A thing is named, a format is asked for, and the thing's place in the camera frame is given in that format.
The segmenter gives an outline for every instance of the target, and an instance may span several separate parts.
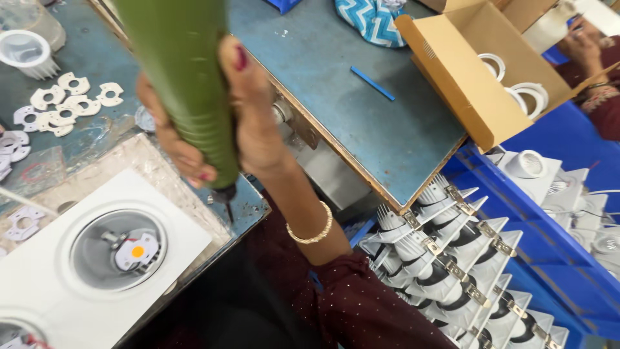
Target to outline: green electric screwdriver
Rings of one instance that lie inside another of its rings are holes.
[[[218,170],[208,183],[226,204],[239,174],[226,80],[218,44],[226,28],[226,0],[115,0],[132,49],[179,135]]]

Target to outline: gold bangle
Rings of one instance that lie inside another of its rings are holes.
[[[332,221],[334,220],[334,218],[332,217],[332,210],[329,209],[329,207],[327,207],[327,204],[319,201],[321,204],[323,204],[323,207],[325,207],[325,211],[327,212],[327,223],[325,224],[325,229],[323,229],[323,231],[319,234],[316,235],[313,238],[309,238],[309,239],[302,239],[302,238],[298,238],[293,234],[293,231],[291,230],[291,227],[288,226],[288,223],[286,223],[286,231],[288,232],[288,235],[291,235],[291,237],[293,238],[293,240],[295,240],[298,243],[303,243],[304,245],[307,245],[309,243],[315,243],[315,242],[319,242],[321,241],[322,238],[327,236],[327,233],[329,233],[329,230],[332,228]]]

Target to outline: woman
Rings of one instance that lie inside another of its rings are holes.
[[[583,17],[569,27],[569,34],[559,44],[560,51],[571,60],[556,67],[571,88],[587,78],[597,76],[575,98],[605,140],[620,140],[620,70],[608,74],[603,70],[620,61],[620,37],[603,37]]]
[[[337,343],[346,349],[454,348],[417,309],[377,279],[366,256],[353,252],[278,133],[272,87],[261,67],[232,36],[222,40],[219,60],[237,117],[239,162],[265,186],[288,224],[285,239],[269,232],[264,239],[255,238],[265,240],[254,254],[280,296],[321,332],[329,348]],[[190,184],[199,188],[202,181],[214,180],[216,169],[180,139],[144,74],[137,92],[156,120],[161,147]],[[309,281],[310,269],[322,291]]]

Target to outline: cardboard box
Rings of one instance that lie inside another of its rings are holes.
[[[444,14],[415,20],[403,15],[395,24],[414,51],[414,63],[482,152],[533,123],[504,86],[542,84],[549,93],[549,105],[542,116],[576,96],[593,79],[571,89],[487,1],[447,0]],[[478,58],[480,53],[496,54],[505,62],[506,75],[501,83]]]
[[[479,0],[420,0],[433,10],[444,13],[473,5]],[[504,16],[520,32],[525,32],[543,14],[557,2],[557,0],[492,0],[503,12]]]

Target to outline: maroon clothing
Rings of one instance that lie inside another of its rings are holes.
[[[281,215],[270,215],[248,236],[257,267],[293,309],[319,329],[330,347],[456,348],[416,308],[385,286],[356,252],[322,266],[311,266],[285,229]],[[319,290],[309,280],[317,273]]]
[[[604,38],[606,48],[601,50],[603,67],[607,68],[620,60],[620,37]],[[588,114],[592,124],[605,140],[620,141],[620,66],[607,75],[613,86],[597,89],[597,94],[587,98],[583,93],[575,98],[575,102]],[[571,88],[577,87],[585,74],[574,61],[568,61],[556,67],[556,71],[566,80]]]

